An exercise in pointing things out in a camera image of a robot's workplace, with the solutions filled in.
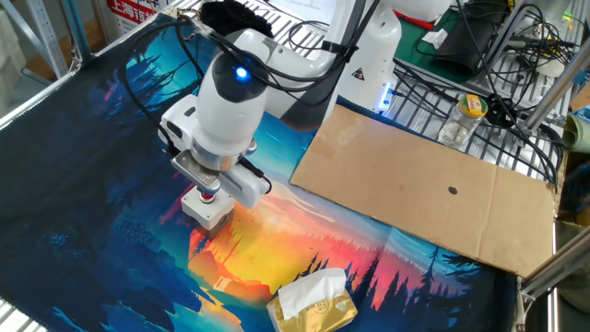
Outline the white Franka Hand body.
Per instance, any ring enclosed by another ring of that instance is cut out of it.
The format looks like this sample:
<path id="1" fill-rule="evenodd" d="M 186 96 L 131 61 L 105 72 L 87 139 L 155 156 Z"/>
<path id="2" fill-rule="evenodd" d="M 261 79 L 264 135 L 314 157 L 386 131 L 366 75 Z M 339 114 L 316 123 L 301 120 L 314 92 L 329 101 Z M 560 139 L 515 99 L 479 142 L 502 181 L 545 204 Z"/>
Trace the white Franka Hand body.
<path id="1" fill-rule="evenodd" d="M 257 149 L 254 131 L 262 120 L 257 100 L 239 110 L 229 101 L 189 94 L 160 118 L 164 132 L 177 149 L 171 165 L 207 197 L 223 191 L 247 208 L 254 208 L 272 187 L 247 157 Z"/>

